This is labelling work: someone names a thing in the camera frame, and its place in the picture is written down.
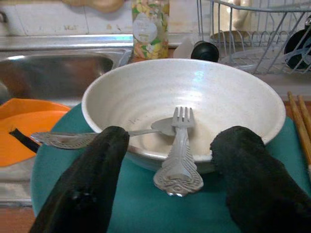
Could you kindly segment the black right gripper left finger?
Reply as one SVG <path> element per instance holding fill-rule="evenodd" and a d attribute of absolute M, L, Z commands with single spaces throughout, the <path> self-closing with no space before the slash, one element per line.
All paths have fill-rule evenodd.
<path fill-rule="evenodd" d="M 129 133 L 109 126 L 55 183 L 29 233 L 106 233 Z"/>

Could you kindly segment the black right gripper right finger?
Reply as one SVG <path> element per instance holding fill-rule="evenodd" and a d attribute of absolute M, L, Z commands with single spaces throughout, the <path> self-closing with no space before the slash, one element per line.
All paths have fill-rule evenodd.
<path fill-rule="evenodd" d="M 212 160 L 226 184 L 226 203 L 242 233 L 311 233 L 311 197 L 260 136 L 243 126 L 219 133 Z"/>

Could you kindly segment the bamboo chopstick green floral handle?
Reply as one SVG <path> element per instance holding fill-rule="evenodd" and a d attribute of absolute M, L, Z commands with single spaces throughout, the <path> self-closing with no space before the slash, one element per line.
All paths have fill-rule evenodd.
<path fill-rule="evenodd" d="M 307 128 L 304 124 L 303 118 L 299 112 L 299 109 L 294 101 L 294 97 L 291 91 L 287 92 L 287 96 L 289 99 L 292 115 L 294 117 L 294 123 L 296 129 L 298 131 L 301 147 L 306 156 L 308 166 L 311 166 L 311 141 L 309 139 L 309 135 L 307 133 Z"/>
<path fill-rule="evenodd" d="M 307 107 L 303 100 L 302 95 L 298 95 L 297 97 L 298 97 L 298 103 L 299 103 L 299 107 L 302 113 L 304 124 L 306 126 L 307 131 L 311 132 L 311 116 L 307 110 Z"/>

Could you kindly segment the white ceramic bowl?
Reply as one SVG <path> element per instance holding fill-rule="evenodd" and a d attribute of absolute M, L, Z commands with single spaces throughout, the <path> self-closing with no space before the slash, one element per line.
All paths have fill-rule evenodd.
<path fill-rule="evenodd" d="M 108 126 L 147 129 L 193 110 L 190 151 L 201 174 L 214 171 L 210 144 L 221 131 L 244 126 L 269 143 L 282 129 L 286 111 L 277 92 L 258 77 L 227 65 L 194 59 L 158 59 L 128 64 L 97 78 L 81 108 L 94 132 Z"/>

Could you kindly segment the ornate silver spoon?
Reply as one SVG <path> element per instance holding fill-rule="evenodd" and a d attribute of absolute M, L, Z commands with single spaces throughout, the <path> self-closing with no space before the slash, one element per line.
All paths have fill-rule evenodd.
<path fill-rule="evenodd" d="M 128 133 L 130 136 L 138 136 L 148 133 L 162 133 L 167 136 L 174 136 L 175 129 L 172 126 L 172 117 L 170 117 L 152 123 L 150 129 L 128 131 Z M 98 135 L 98 133 L 36 132 L 31 134 L 31 138 L 48 146 L 74 150 L 90 145 Z"/>

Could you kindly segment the teal plate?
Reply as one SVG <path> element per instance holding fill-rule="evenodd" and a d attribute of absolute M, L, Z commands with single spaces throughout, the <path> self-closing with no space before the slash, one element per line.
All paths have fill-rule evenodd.
<path fill-rule="evenodd" d="M 91 132 L 81 104 L 73 107 L 54 126 L 55 132 Z M 62 150 L 42 145 L 31 177 L 34 215 L 59 176 L 84 149 Z M 311 183 L 294 122 L 287 117 L 280 133 L 268 145 L 297 184 L 311 196 Z M 170 197 L 153 184 L 155 172 L 123 160 L 107 233 L 241 233 L 226 207 L 225 183 L 217 172 L 202 175 L 204 187 L 184 198 Z"/>

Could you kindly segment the ornate silver fork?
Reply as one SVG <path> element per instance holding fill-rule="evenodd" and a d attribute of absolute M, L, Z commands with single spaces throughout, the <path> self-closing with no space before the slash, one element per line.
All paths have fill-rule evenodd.
<path fill-rule="evenodd" d="M 172 148 L 153 180 L 155 186 L 168 195 L 184 197 L 204 185 L 190 152 L 188 129 L 195 126 L 192 108 L 176 107 L 172 126 L 176 132 Z"/>

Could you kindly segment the stainless steel sink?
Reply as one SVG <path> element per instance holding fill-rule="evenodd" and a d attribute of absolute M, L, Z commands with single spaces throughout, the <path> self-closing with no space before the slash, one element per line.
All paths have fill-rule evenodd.
<path fill-rule="evenodd" d="M 0 36 L 0 105 L 18 98 L 73 107 L 132 51 L 130 34 Z"/>

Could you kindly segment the clear plastic lid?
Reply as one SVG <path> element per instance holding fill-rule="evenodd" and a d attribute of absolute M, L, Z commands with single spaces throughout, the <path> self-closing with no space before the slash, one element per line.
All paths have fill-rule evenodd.
<path fill-rule="evenodd" d="M 255 72 L 261 74 L 273 73 L 286 64 L 287 57 L 283 52 L 279 52 L 279 47 L 268 49 L 264 55 L 265 50 L 266 48 L 257 48 L 235 52 L 222 58 L 219 62 L 250 73 L 257 68 Z"/>

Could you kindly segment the black round utensil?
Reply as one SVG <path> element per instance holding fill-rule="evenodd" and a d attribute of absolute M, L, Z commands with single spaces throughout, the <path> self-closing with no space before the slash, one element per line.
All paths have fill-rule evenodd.
<path fill-rule="evenodd" d="M 291 69 L 307 69 L 311 64 L 311 15 L 305 21 L 305 28 L 296 32 L 287 42 L 284 54 L 291 53 L 286 59 Z"/>

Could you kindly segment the white plastic bottle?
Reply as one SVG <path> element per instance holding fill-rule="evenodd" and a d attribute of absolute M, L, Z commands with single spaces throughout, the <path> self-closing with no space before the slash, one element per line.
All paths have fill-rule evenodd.
<path fill-rule="evenodd" d="M 193 39 L 187 36 L 183 39 L 181 44 L 174 50 L 173 58 L 190 59 L 194 48 Z"/>

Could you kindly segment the floral print bottle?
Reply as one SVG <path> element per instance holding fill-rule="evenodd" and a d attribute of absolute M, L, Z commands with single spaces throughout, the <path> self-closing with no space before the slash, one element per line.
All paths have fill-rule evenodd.
<path fill-rule="evenodd" d="M 168 57 L 169 0 L 132 0 L 134 56 L 144 60 Z"/>

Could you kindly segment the wooden cutting board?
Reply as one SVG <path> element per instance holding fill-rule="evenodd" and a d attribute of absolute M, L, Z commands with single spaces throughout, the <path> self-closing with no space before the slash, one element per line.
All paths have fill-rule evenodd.
<path fill-rule="evenodd" d="M 112 13 L 120 9 L 125 0 L 61 0 L 71 6 L 87 6 L 103 13 Z"/>

